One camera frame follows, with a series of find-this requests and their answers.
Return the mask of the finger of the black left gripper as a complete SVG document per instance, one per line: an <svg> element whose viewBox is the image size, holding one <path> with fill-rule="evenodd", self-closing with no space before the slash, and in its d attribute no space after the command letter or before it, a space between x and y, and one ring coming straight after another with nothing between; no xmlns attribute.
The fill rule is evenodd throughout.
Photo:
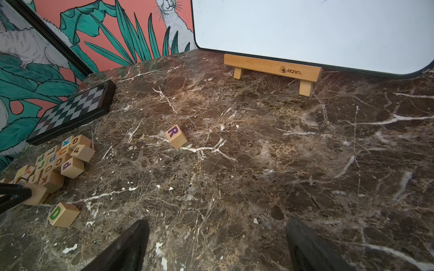
<svg viewBox="0 0 434 271"><path fill-rule="evenodd" d="M9 209L23 203L32 196L32 191L23 185L1 184L1 209L4 213Z"/></svg>

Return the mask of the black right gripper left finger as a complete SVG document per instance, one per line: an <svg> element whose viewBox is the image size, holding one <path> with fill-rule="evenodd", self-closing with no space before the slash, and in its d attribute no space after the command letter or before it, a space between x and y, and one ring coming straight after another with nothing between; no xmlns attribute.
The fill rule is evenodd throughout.
<svg viewBox="0 0 434 271"><path fill-rule="evenodd" d="M140 271L150 234L149 223L137 220L100 255L83 268L85 271Z"/></svg>

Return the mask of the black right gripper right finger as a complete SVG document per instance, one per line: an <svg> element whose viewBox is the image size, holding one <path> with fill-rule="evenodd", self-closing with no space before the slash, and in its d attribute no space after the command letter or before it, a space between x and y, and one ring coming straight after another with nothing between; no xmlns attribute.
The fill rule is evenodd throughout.
<svg viewBox="0 0 434 271"><path fill-rule="evenodd" d="M298 219L285 225L286 239L295 271L354 271L327 242Z"/></svg>

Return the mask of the wooden block letter D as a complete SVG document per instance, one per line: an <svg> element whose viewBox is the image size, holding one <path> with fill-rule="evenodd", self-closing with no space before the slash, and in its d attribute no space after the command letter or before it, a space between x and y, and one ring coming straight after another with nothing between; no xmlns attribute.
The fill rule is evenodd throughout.
<svg viewBox="0 0 434 271"><path fill-rule="evenodd" d="M69 228L79 214L80 210L75 205L60 202L49 213L47 220L52 226Z"/></svg>

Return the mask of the wooden block letter R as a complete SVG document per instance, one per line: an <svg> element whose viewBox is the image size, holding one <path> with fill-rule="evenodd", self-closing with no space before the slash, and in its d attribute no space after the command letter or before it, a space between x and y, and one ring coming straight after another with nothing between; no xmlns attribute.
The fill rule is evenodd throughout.
<svg viewBox="0 0 434 271"><path fill-rule="evenodd" d="M166 138L169 143L175 148L179 149L188 142L186 135L183 133L178 125L174 125L172 128L165 132Z"/></svg>

